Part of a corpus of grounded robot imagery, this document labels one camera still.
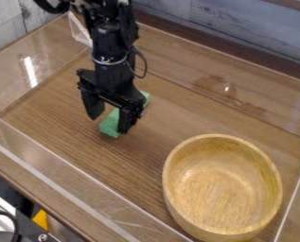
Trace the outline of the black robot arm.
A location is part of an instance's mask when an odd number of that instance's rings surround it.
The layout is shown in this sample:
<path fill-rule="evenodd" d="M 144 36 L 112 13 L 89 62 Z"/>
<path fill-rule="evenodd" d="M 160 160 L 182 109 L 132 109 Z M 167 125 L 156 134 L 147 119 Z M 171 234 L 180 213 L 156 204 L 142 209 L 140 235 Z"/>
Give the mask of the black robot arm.
<path fill-rule="evenodd" d="M 73 10 L 83 18 L 91 38 L 95 68 L 76 71 L 80 99 L 89 118 L 97 118 L 104 106 L 118 109 L 116 132 L 124 134 L 140 118 L 146 98 L 134 85 L 143 75 L 135 72 L 135 59 L 143 54 L 134 46 L 139 38 L 131 0 L 33 0 L 47 12 Z"/>

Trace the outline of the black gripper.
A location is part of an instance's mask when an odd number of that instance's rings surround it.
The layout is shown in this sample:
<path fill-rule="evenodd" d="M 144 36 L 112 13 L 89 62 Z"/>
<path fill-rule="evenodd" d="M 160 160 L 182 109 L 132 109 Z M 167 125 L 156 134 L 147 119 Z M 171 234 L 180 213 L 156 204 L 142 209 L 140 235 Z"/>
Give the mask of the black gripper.
<path fill-rule="evenodd" d="M 112 105 L 116 98 L 132 99 L 139 91 L 134 85 L 134 62 L 124 60 L 114 65 L 95 63 L 95 69 L 79 69 L 77 88 L 87 116 L 95 120 L 104 112 L 104 104 Z M 127 134 L 140 118 L 140 112 L 123 108 L 119 110 L 118 132 Z"/>

